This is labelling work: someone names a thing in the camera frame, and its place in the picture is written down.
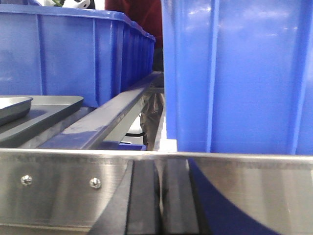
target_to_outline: person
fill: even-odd
[[[160,0],[105,0],[105,10],[125,13],[136,21],[146,32],[154,35],[156,44],[153,58],[153,71],[164,71],[162,10]],[[144,144],[152,151],[157,135],[158,124],[164,107],[164,95],[146,93],[145,106],[141,111],[141,129],[146,133]]]

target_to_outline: blue crate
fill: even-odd
[[[178,150],[313,154],[313,2],[162,0]]]
[[[0,4],[0,94],[79,95],[99,107],[152,71],[137,72],[138,56],[141,38],[155,39],[133,25],[114,11]]]

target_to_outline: screw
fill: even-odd
[[[101,187],[101,181],[98,178],[92,178],[89,181],[89,185],[94,189],[99,189]]]
[[[32,183],[32,178],[30,175],[24,175],[23,177],[21,177],[21,183],[22,185],[24,186],[28,186],[28,185],[31,185]]]

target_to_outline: metal rail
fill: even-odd
[[[118,145],[143,108],[142,96],[151,82],[160,76],[161,72],[151,73],[39,148],[96,149],[103,140],[109,145]]]

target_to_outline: white object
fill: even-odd
[[[94,6],[96,10],[104,10],[105,9],[105,0],[93,0]]]
[[[36,0],[41,6],[54,6],[55,3],[52,0]]]
[[[63,4],[63,7],[86,9],[89,7],[89,5],[90,5],[90,0],[82,0],[80,2],[76,2],[75,0],[66,0]]]

